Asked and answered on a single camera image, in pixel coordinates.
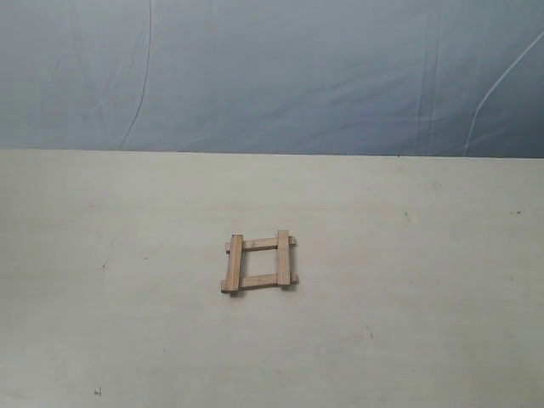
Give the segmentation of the blue-grey backdrop cloth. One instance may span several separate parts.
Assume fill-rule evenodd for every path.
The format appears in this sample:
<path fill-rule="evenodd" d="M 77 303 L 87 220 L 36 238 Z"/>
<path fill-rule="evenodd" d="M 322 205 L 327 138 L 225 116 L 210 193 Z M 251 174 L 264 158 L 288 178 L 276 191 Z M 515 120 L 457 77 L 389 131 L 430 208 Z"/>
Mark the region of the blue-grey backdrop cloth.
<path fill-rule="evenodd" d="M 4 1 L 1 145 L 543 155 L 540 1 Z"/>

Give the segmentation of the wooden stick with holes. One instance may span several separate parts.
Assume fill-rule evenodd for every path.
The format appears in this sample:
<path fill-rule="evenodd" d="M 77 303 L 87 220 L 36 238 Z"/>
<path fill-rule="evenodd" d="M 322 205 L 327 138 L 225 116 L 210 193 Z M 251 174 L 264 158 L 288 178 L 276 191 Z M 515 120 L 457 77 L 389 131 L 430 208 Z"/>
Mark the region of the wooden stick with holes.
<path fill-rule="evenodd" d="M 278 278 L 276 274 L 266 274 L 266 275 L 255 275 L 255 276 L 248 276 L 240 278 L 239 280 L 239 287 L 237 291 L 229 292 L 226 288 L 226 280 L 221 281 L 221 292 L 222 293 L 235 293 L 239 291 L 247 291 L 247 290 L 254 290 L 254 289 L 262 289 L 262 288 L 268 288 L 268 287 L 278 287 L 280 286 L 278 284 Z M 290 285 L 294 285 L 298 283 L 298 275 L 294 274 L 291 277 L 291 283 Z"/>
<path fill-rule="evenodd" d="M 297 241 L 293 236 L 289 236 L 289 245 L 290 247 L 295 247 Z M 258 240 L 249 240 L 242 242 L 242 251 L 243 252 L 255 252 L 255 251 L 265 251 L 265 250 L 274 250 L 278 247 L 278 238 L 265 238 Z M 230 253 L 231 244 L 230 242 L 225 243 L 225 252 Z"/>

